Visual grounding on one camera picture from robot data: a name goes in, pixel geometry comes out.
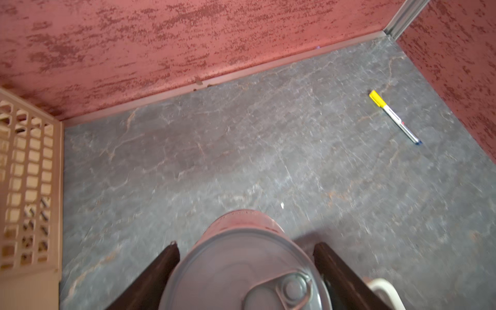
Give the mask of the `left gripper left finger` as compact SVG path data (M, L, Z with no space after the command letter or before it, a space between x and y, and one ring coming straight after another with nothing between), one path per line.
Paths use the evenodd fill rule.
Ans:
M158 309L167 281L179 262L179 248L172 242L107 309Z

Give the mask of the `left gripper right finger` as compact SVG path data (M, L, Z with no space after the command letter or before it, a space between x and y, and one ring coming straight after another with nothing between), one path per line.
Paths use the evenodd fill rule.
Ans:
M313 250L315 265L346 309L390 309L325 242Z

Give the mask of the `small pink can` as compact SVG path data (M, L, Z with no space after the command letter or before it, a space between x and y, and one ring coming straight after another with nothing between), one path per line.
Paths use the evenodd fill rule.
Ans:
M313 261L267 214L214 221L174 268L160 309L332 309Z

